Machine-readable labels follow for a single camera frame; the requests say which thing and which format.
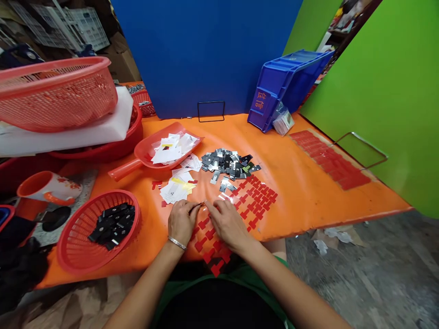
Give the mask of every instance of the red round basket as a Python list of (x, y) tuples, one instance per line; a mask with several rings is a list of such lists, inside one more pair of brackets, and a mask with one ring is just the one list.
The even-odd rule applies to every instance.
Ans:
[[(91, 242), (88, 236), (95, 229), (98, 216), (105, 209), (124, 202), (136, 208), (133, 227), (125, 239), (111, 251), (103, 245)], [(101, 268), (135, 238), (140, 228), (140, 218), (139, 203), (134, 194), (128, 191), (113, 190), (89, 200), (74, 213), (63, 229), (57, 246), (59, 264), (66, 272), (75, 275), (83, 275)]]
[[(142, 117), (152, 117), (155, 115), (155, 108), (152, 105), (150, 95), (146, 90), (138, 91), (131, 95), (135, 104), (139, 104), (142, 111)], [(149, 104), (140, 105), (142, 102), (149, 102)]]
[(37, 133), (76, 128), (118, 101), (106, 57), (63, 59), (0, 71), (0, 120)]
[(131, 153), (137, 143), (143, 139), (142, 112), (136, 104), (133, 105), (133, 114), (135, 115), (134, 123), (128, 129), (127, 136), (123, 141), (107, 143), (82, 152), (53, 151), (49, 154), (58, 159), (80, 159), (94, 163), (107, 163), (123, 158)]

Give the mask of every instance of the black wire frame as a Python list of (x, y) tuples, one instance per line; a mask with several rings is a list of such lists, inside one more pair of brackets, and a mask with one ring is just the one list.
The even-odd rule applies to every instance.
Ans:
[[(209, 103), (223, 103), (223, 118), (222, 120), (206, 120), (206, 121), (201, 121), (200, 120), (200, 104), (209, 104)], [(197, 110), (198, 110), (198, 122), (215, 122), (215, 121), (224, 121), (224, 112), (225, 112), (225, 101), (209, 101), (209, 102), (198, 102), (197, 104)]]

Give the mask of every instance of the green wall panel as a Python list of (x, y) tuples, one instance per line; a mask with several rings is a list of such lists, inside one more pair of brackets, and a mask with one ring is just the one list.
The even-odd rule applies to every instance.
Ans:
[[(372, 172), (434, 218), (439, 218), (438, 31), (437, 0), (384, 0), (301, 109), (332, 139), (355, 131), (388, 154)], [(354, 138), (341, 146), (364, 165), (376, 159)]]
[(284, 55), (305, 49), (316, 51), (342, 0), (303, 0)]

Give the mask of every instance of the person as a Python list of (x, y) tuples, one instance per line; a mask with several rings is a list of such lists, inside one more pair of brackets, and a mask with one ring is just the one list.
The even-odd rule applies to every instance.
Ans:
[(245, 263), (228, 275), (168, 281), (192, 236), (200, 204), (178, 201), (169, 239), (104, 329), (350, 328), (287, 263), (254, 239), (229, 200), (204, 202), (212, 224)]

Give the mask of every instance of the blue wall panel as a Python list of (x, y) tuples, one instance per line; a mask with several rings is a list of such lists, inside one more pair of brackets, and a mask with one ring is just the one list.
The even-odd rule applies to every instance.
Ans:
[(282, 55), (302, 0), (112, 4), (157, 115), (167, 119), (196, 117), (201, 101), (248, 112), (261, 67)]

